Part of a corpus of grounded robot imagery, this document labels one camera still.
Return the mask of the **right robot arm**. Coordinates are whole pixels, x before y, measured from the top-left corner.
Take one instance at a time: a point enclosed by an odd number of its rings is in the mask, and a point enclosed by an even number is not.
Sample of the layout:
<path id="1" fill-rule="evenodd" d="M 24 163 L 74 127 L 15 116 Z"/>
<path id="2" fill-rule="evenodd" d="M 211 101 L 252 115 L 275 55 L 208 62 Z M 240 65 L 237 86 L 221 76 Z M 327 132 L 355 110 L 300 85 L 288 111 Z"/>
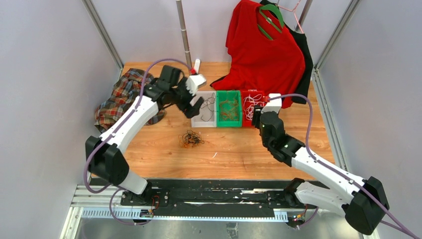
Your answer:
<path id="1" fill-rule="evenodd" d="M 255 107 L 252 124 L 260 131 L 263 146 L 277 161 L 313 176 L 324 185 L 293 179 L 284 194 L 288 206 L 317 206 L 343 216 L 364 235 L 374 232 L 390 208 L 379 179 L 349 173 L 307 149 L 302 141 L 285 132 L 283 121 L 274 111 L 264 112 L 262 107 Z"/>

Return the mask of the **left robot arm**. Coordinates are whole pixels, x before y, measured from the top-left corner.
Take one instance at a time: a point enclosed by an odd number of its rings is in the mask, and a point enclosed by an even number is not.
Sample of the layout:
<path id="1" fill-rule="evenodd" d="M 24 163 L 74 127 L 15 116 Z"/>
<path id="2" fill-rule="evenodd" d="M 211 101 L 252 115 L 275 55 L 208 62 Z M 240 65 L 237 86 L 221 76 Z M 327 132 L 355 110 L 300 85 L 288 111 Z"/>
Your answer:
<path id="1" fill-rule="evenodd" d="M 166 106 L 176 105 L 188 119 L 199 115 L 203 97 L 193 105 L 191 101 L 207 81 L 195 71 L 189 76 L 181 73 L 178 68 L 163 66 L 160 76 L 141 86 L 140 95 L 110 129 L 99 137 L 87 139 L 85 174 L 93 173 L 110 185 L 130 192 L 141 206 L 152 201 L 151 183 L 130 170 L 124 152 L 141 128 Z"/>

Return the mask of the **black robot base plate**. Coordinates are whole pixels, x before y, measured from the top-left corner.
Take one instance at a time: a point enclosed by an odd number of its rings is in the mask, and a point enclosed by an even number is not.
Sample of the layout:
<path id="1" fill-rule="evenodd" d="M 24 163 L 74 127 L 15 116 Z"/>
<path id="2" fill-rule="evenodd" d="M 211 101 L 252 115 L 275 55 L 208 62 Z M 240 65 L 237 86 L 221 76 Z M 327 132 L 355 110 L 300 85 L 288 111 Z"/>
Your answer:
<path id="1" fill-rule="evenodd" d="M 120 206 L 153 209 L 156 216 L 269 218 L 275 209 L 310 212 L 315 206 L 285 200 L 287 180 L 149 179 L 152 198 L 142 204 L 123 192 Z"/>

